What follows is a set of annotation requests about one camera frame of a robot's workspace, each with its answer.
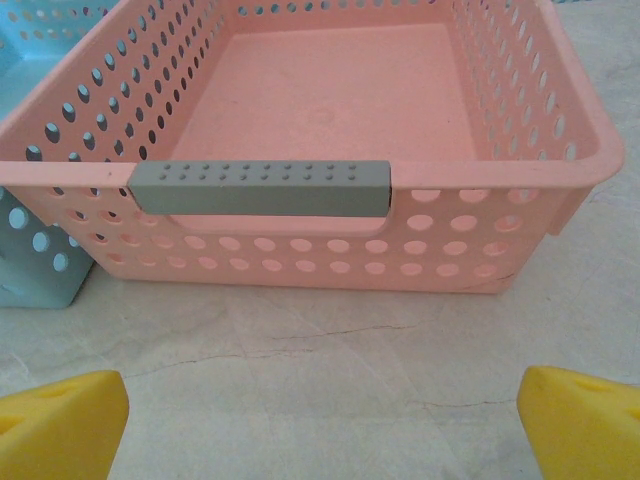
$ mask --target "plastic basket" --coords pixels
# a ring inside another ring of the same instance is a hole
[[[100,20],[115,0],[0,2],[0,119]],[[0,306],[61,308],[93,261],[0,187]]]
[[[509,286],[624,157],[548,0],[123,0],[0,151],[118,277],[446,292]]]

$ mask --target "blue plastic basket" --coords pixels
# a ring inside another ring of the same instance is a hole
[[[0,121],[117,0],[0,1]],[[63,308],[93,260],[0,187],[0,307]]]

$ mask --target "gray handle grip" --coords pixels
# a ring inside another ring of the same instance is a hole
[[[129,188],[153,215],[386,217],[391,165],[363,162],[143,162]]]

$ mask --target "marble floor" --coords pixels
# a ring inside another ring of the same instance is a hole
[[[539,480],[532,364],[640,384],[640,2],[558,5],[628,163],[500,296],[122,282],[0,311],[0,395],[117,369],[110,478]]]

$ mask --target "basket bottom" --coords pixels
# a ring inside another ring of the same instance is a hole
[[[477,158],[444,24],[236,35],[174,160]]]
[[[0,76],[0,121],[40,83],[62,59],[61,56],[20,59]]]

